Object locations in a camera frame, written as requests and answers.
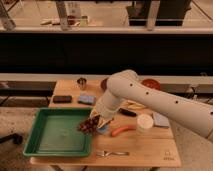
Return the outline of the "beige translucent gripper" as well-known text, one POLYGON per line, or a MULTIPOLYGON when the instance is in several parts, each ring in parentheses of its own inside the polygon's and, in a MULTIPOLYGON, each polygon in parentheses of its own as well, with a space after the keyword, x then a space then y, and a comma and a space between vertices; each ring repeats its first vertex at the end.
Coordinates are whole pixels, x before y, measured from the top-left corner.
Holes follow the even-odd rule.
POLYGON ((98 109, 93 109, 90 113, 90 118, 94 118, 98 116, 99 121, 97 128, 102 128, 106 124, 108 124, 110 121, 113 120, 114 118, 114 112, 111 110, 98 110, 98 109))

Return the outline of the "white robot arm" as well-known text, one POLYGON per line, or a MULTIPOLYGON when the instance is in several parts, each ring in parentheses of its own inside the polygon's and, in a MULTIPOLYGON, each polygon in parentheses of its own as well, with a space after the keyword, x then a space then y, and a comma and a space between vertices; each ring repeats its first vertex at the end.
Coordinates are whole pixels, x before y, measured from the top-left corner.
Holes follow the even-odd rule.
POLYGON ((133 70, 117 72, 108 78, 107 89, 90 116, 100 115, 110 121, 124 99, 143 104, 213 142, 213 105, 146 87, 133 70))

